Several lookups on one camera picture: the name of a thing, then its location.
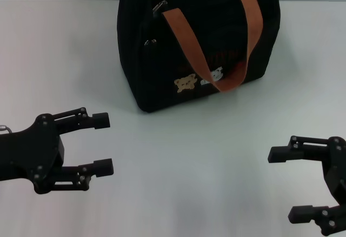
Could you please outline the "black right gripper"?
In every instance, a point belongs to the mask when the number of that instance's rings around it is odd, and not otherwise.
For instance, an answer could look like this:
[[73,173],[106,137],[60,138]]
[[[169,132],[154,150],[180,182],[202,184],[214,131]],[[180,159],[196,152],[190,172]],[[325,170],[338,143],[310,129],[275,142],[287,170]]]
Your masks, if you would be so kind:
[[322,163],[324,180],[331,195],[341,206],[294,206],[288,215],[289,221],[297,224],[314,220],[321,234],[345,231],[345,140],[337,136],[328,140],[292,136],[287,146],[271,147],[269,163],[290,160],[327,160]]

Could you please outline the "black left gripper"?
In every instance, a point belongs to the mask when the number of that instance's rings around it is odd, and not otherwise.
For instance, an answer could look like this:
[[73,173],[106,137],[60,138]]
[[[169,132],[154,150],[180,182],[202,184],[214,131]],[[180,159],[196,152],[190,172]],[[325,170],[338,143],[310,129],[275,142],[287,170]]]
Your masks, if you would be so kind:
[[27,179],[37,194],[50,191],[87,191],[91,178],[114,174],[112,159],[62,167],[60,135],[81,129],[110,128],[108,113],[89,116],[85,107],[39,115],[27,129],[1,135],[1,181]]

